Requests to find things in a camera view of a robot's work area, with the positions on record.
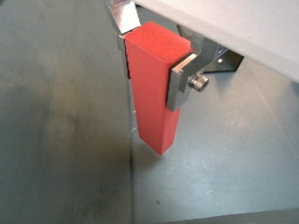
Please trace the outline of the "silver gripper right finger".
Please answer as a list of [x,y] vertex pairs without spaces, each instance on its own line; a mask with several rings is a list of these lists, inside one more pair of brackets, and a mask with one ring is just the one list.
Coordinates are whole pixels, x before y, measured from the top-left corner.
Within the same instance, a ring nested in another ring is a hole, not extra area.
[[187,102],[189,92],[201,92],[209,84],[203,76],[205,66],[213,62],[228,48],[199,33],[191,35],[191,53],[179,60],[171,69],[167,94],[167,108],[176,111]]

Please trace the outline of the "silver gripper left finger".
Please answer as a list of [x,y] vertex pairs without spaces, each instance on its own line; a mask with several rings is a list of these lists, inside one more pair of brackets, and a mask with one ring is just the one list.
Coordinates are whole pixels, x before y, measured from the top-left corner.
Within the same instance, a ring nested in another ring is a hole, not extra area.
[[127,53],[124,36],[140,26],[136,4],[132,0],[107,0],[107,7],[116,29],[117,47]]

